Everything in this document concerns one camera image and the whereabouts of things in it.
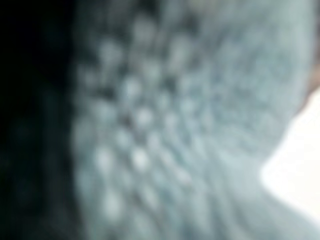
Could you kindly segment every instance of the woven texture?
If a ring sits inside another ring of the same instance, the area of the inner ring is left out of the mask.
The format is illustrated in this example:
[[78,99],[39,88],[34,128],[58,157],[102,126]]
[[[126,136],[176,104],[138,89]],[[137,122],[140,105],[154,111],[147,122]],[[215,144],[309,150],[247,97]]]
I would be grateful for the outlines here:
[[259,170],[312,65],[309,0],[80,2],[72,153],[88,240],[318,240]]

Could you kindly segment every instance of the knit fabric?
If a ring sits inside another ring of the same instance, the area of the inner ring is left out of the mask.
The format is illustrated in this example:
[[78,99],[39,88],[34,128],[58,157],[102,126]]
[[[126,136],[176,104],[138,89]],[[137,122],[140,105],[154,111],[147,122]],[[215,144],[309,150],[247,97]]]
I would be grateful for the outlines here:
[[88,0],[75,22],[86,239],[320,239],[259,182],[305,96],[311,0]]

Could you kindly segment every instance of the dotted pattern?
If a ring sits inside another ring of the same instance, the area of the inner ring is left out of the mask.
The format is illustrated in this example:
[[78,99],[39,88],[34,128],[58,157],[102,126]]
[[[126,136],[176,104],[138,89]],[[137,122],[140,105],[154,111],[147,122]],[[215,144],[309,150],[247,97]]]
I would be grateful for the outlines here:
[[87,239],[320,239],[257,177],[303,98],[309,6],[79,4],[71,143]]

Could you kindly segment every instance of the light blue fabric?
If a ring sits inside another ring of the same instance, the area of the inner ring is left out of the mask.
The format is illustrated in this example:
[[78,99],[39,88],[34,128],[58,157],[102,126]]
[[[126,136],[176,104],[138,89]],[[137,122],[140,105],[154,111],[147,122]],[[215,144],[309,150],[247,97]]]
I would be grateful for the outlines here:
[[305,97],[312,1],[138,2],[79,4],[71,144],[87,239],[320,239],[258,178]]

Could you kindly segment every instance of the white background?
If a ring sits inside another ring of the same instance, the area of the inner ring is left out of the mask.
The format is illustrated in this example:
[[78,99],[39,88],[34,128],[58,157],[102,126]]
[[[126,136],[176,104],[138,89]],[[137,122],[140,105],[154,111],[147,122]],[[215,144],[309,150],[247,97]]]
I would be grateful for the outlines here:
[[261,179],[274,196],[320,224],[320,90],[292,122]]

